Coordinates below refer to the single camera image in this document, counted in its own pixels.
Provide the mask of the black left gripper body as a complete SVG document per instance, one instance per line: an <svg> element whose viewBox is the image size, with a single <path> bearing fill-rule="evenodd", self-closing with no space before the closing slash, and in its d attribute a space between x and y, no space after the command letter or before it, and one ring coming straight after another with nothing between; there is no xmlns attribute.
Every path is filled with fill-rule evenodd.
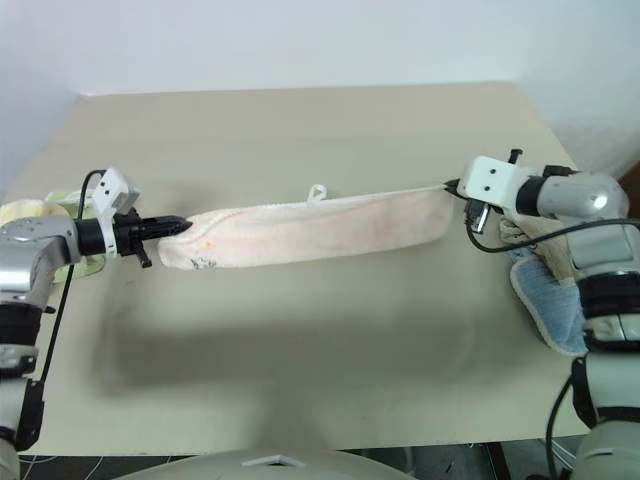
<svg viewBox="0 0 640 480"><path fill-rule="evenodd" d="M143 245L143 221L138 212L130 210L127 214L116 214L114 221L118 255L121 257L135 256L143 269L151 267L152 261Z"/></svg>

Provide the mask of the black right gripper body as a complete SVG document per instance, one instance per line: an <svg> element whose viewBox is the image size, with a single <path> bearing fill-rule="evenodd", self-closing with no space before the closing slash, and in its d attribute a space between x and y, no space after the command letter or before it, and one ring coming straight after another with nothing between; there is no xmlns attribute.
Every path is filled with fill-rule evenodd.
<svg viewBox="0 0 640 480"><path fill-rule="evenodd" d="M465 225L473 234L482 234L489 220L492 206L476 199L468 199L465 206Z"/></svg>

